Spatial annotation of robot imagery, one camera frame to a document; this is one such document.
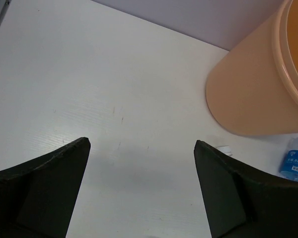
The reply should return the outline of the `blue label bottle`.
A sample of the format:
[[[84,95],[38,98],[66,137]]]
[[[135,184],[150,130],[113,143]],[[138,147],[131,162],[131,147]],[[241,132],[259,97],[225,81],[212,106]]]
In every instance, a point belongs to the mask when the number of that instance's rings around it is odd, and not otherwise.
[[[298,137],[288,143],[279,173],[286,179],[298,182]]]

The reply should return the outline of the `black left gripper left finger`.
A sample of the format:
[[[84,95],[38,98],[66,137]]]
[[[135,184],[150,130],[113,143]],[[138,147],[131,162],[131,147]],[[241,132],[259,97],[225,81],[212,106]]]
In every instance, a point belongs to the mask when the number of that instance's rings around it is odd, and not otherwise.
[[[0,238],[64,238],[87,165],[86,137],[0,171]]]

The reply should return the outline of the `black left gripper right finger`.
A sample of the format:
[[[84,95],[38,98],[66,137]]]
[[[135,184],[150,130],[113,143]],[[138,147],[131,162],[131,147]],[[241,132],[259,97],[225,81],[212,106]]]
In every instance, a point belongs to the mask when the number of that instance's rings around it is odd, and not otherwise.
[[[298,182],[268,174],[204,141],[194,148],[214,238],[298,238]]]

